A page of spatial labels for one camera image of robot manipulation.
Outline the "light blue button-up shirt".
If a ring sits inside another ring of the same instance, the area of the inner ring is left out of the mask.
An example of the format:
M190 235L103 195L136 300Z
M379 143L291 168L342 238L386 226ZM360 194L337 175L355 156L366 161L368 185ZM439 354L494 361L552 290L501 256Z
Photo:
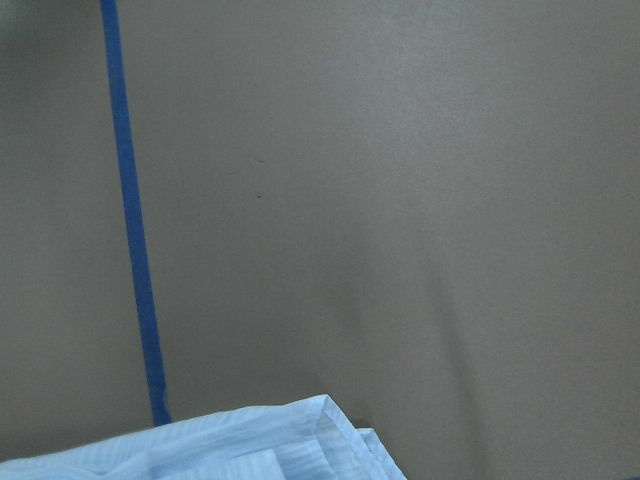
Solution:
M251 406L5 461L4 479L401 479L372 428L326 395Z

